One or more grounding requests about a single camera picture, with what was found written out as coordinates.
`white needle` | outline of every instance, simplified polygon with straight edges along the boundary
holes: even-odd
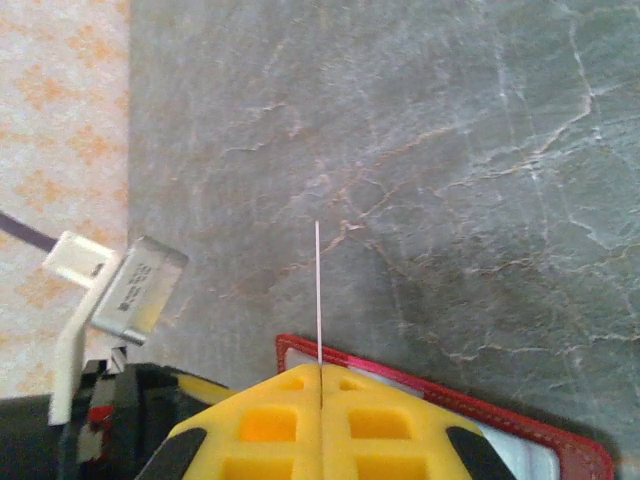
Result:
[[[316,328],[318,366],[320,367],[320,404],[322,405],[322,306],[320,302],[320,222],[316,220]]]

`gray marble surface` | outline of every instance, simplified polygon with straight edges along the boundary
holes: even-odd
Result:
[[[638,1],[132,10],[130,235],[191,258],[137,356],[272,375],[275,334],[314,337],[319,219],[328,345],[591,436],[632,478]]]

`black cable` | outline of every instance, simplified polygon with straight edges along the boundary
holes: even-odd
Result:
[[[29,245],[33,245],[40,250],[50,252],[58,241],[57,239],[45,235],[4,212],[0,212],[0,228],[9,235],[22,240]]]

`yellow foam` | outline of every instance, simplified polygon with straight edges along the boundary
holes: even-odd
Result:
[[[470,421],[337,366],[302,365],[177,425],[207,436],[185,480],[468,480],[446,428]]]

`orange patterned wallpaper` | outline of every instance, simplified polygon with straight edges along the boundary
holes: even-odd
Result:
[[[126,242],[128,2],[15,0],[0,11],[2,210],[58,236]],[[0,234],[0,396],[47,392],[82,290]],[[111,340],[92,331],[89,356]]]

